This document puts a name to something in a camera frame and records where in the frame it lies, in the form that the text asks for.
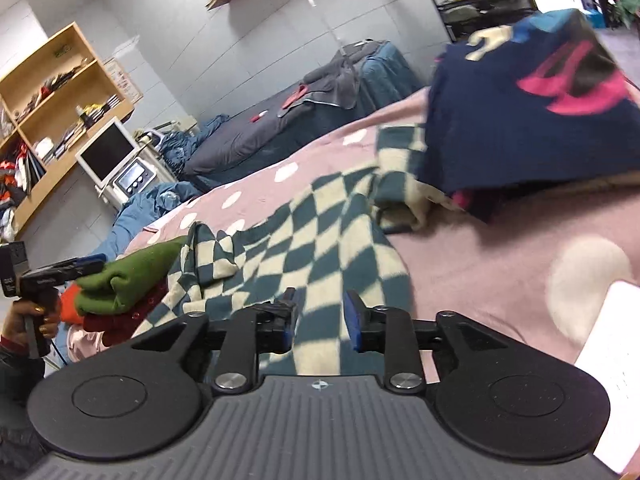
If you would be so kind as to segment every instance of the white paper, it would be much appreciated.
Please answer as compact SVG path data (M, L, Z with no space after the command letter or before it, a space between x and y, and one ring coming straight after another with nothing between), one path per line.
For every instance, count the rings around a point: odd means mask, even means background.
M621 473L640 447L640 288L609 287L600 315L575 365L609 394L609 423L595 455Z

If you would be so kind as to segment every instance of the orange cloth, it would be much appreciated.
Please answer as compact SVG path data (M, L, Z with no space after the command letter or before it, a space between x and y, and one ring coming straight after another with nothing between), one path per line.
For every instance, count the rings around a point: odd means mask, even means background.
M62 302L62 311L60 311L60 319L65 323L82 325L84 318L76 311L76 296L80 292L80 287L73 282L60 296Z

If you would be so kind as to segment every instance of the pink bedsheet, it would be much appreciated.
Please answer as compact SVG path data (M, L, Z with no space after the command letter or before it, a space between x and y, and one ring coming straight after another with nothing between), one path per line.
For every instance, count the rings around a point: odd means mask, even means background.
M375 137L375 128L328 134L181 206L156 222L158 230L152 224L140 233L127 253L186 234L195 220L227 232L248 228L318 176L371 160ZM412 277L415 317L455 310L574 362L609 284L636 280L639 218L637 189L539 195L511 203L491 225L435 207L423 232L390 240Z

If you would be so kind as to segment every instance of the hand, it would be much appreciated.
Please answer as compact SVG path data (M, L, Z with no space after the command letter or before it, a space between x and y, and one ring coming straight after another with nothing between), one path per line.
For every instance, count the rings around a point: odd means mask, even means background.
M53 339L58 334L58 324L60 323L60 298L55 312L49 312L40 326L40 332L47 339ZM2 327L2 337L22 346L28 346L27 333L24 328L24 316L44 315L44 309L33 301L17 300L12 303L9 312L4 318Z

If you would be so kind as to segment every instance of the circular pad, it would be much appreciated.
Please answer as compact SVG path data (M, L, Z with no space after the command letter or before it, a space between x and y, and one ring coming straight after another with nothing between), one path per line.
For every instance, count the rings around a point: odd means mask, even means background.
M445 427L476 449L549 463L593 450L610 406L589 374L522 347L465 356L439 384L435 407Z
M198 385L164 352L113 348L41 381L28 402L40 437L81 460L151 453L191 429Z
M127 415L140 408L145 400L145 385L121 375L89 379L73 392L73 404L78 410L101 418Z
M495 405L511 415L543 416L564 402L562 388L537 375L503 377L489 388Z

